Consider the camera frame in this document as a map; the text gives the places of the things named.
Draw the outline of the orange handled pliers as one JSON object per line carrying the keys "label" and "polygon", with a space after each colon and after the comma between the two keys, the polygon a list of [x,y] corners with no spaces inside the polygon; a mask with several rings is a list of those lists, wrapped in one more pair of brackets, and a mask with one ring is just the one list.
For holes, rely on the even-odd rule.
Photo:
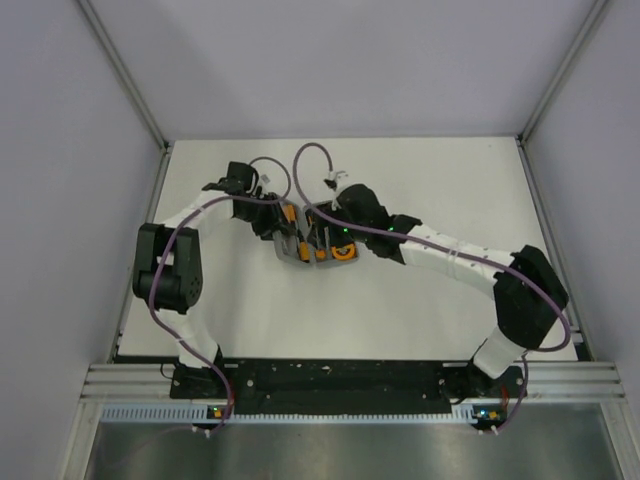
{"label": "orange handled pliers", "polygon": [[282,203],[280,208],[283,213],[283,231],[286,235],[296,236],[298,232],[298,209],[293,203]]}

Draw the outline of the grey plastic tool case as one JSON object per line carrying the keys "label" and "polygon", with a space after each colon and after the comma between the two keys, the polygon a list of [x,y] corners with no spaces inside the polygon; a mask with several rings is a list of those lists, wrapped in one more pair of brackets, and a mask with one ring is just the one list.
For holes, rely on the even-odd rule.
{"label": "grey plastic tool case", "polygon": [[314,212],[295,203],[280,202],[281,224],[272,234],[276,257],[304,268],[334,268],[355,263],[359,250],[355,243],[336,244],[329,225],[316,220]]}

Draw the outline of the orange tape measure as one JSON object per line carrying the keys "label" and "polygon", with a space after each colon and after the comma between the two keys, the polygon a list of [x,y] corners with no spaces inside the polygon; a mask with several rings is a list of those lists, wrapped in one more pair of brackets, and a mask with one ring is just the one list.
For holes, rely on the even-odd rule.
{"label": "orange tape measure", "polygon": [[332,246],[331,253],[336,261],[346,262],[357,257],[357,248],[354,243],[350,243],[342,247]]}

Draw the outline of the orange black utility knife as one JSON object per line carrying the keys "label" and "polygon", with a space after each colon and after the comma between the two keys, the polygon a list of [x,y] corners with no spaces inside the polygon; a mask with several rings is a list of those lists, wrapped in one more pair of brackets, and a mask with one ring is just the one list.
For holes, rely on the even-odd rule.
{"label": "orange black utility knife", "polygon": [[315,261],[324,263],[330,260],[330,237],[328,227],[315,227],[312,231]]}

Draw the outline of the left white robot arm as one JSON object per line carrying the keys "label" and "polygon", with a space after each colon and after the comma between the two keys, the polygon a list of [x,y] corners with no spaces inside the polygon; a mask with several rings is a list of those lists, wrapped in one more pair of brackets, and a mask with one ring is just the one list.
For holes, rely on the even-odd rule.
{"label": "left white robot arm", "polygon": [[204,290],[202,241],[231,220],[249,224],[263,241],[295,231],[285,215],[286,196],[266,190],[268,180],[256,169],[259,161],[282,165],[266,156],[232,161],[225,176],[202,187],[178,213],[143,224],[137,234],[133,294],[175,340],[180,362],[196,368],[192,384],[209,397],[224,390],[227,374],[221,349],[196,309]]}

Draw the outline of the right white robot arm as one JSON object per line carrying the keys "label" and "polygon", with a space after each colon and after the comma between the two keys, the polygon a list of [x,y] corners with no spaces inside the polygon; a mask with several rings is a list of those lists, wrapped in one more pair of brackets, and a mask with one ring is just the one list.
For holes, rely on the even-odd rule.
{"label": "right white robot arm", "polygon": [[369,187],[326,180],[330,215],[344,234],[379,258],[427,268],[477,289],[494,301],[497,326],[473,354],[469,388],[487,396],[511,363],[541,349],[568,294],[546,255],[526,245],[517,252],[480,247],[438,232],[415,217],[391,215]]}

